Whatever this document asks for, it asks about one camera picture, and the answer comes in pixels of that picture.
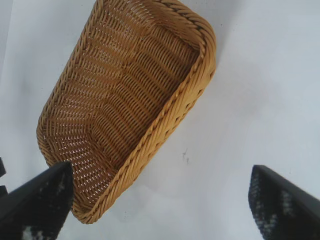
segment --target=white table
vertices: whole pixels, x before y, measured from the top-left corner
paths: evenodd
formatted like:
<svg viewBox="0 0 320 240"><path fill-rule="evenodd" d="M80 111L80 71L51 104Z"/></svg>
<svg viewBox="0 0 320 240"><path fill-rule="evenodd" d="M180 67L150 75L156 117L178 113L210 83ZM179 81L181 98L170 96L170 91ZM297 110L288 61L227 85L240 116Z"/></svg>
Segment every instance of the white table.
<svg viewBox="0 0 320 240"><path fill-rule="evenodd" d="M60 240L262 239L247 201L254 164L320 198L320 1L184 2L215 29L212 82L114 206L92 225L70 214ZM38 117L93 3L13 1L0 79L9 191L47 168Z"/></svg>

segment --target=woven basket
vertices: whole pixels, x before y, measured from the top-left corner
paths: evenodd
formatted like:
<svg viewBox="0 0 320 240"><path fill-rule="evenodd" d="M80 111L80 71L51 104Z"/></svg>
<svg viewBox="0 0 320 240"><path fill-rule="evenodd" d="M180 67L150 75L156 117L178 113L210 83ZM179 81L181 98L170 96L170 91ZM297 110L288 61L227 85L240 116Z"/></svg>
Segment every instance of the woven basket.
<svg viewBox="0 0 320 240"><path fill-rule="evenodd" d="M96 222L194 106L215 71L207 21L177 0L97 0L45 104L39 148L73 167L73 214Z"/></svg>

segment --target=woven rattan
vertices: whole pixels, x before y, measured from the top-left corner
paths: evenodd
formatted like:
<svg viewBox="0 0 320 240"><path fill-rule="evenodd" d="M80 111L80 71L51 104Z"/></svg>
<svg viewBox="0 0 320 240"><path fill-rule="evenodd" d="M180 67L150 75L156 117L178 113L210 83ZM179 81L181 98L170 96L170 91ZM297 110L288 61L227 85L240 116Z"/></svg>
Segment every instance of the woven rattan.
<svg viewBox="0 0 320 240"><path fill-rule="evenodd" d="M98 0L37 127L69 161L72 212L96 222L138 177L215 71L215 35L177 0Z"/></svg>

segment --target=basket rim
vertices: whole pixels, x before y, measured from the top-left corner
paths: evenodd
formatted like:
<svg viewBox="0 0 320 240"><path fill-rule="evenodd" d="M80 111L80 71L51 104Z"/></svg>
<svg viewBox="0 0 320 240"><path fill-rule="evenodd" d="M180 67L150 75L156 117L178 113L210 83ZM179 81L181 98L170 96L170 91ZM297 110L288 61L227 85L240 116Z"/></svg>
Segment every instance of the basket rim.
<svg viewBox="0 0 320 240"><path fill-rule="evenodd" d="M100 197L95 202L91 210L85 212L81 211L81 208L77 207L77 203L73 202L72 213L77 219L79 219L84 224L92 224L96 222L102 216L102 214L114 204L116 198L119 197L124 192L124 190L127 189L136 180L129 179L129 185L126 184L124 188L117 187L117 183L120 179L123 179L124 172L127 168L138 168L138 171L141 172L143 168L147 165L147 163L149 162L149 157L153 156L155 151L152 151L149 154L147 154L147 161L142 166L138 166L138 164L136 163L138 161L137 152L139 152L141 148L145 145L146 141L148 140L148 137L152 136L157 126L162 122L162 119L168 114L168 111L172 108L172 106L176 104L176 101L178 99L185 98L185 94L190 94L190 92L186 93L186 91L190 91L190 89L195 88L195 86L197 86L199 89L204 89L206 85L209 83L210 79L212 78L216 70L216 37L210 24L178 0L150 1L157 3L158 6L163 8L164 11L168 11L170 14L175 15L177 17L177 21L187 23L186 25L189 27L188 29L194 34L194 37L198 40L199 54L195 63L192 65L187 77L179 84L178 88L172 94L167 103L163 106L163 109L153 120L152 124L149 126L144 136L140 139L135 149L126 158L125 162L118 170L115 177L109 183L105 191L100 195ZM86 48L86 43L90 29L99 20L99 16L101 15L102 11L104 11L104 5L104 0L97 0L95 2L91 14L80 35L80 38L73 52L71 53L71 56L63 72L61 73L49 99L45 103L41 115L39 117L38 126L36 129L37 141L40 151L43 154L46 163L49 166L52 166L53 163L57 161L53 160L53 156L50 152L50 146L43 135L43 129L47 120L47 116L52 111L52 103L55 103L57 101L58 96L64 92L65 84L68 81L68 75L70 71L74 68L74 66L77 64L77 61L81 56L82 50ZM193 107L194 103L195 101L189 106L187 111L189 111ZM170 132L169 135L173 132L177 125L173 126L170 131L167 131ZM159 141L158 144L161 145L168 137L169 136Z"/></svg>

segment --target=white surface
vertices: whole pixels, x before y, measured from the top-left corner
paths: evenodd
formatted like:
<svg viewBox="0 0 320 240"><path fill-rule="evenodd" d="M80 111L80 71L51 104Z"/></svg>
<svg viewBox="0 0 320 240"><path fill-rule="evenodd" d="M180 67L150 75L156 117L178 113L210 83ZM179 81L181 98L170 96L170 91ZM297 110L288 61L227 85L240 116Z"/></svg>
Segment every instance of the white surface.
<svg viewBox="0 0 320 240"><path fill-rule="evenodd" d="M0 81L1 184L10 191L47 168L38 117L93 2L13 2ZM215 28L213 81L98 223L70 214L60 240L262 239L247 201L253 164L320 198L320 1L184 2Z"/></svg>
<svg viewBox="0 0 320 240"><path fill-rule="evenodd" d="M6 43L13 1L14 0L1 0L0 2L0 80L5 60Z"/></svg>

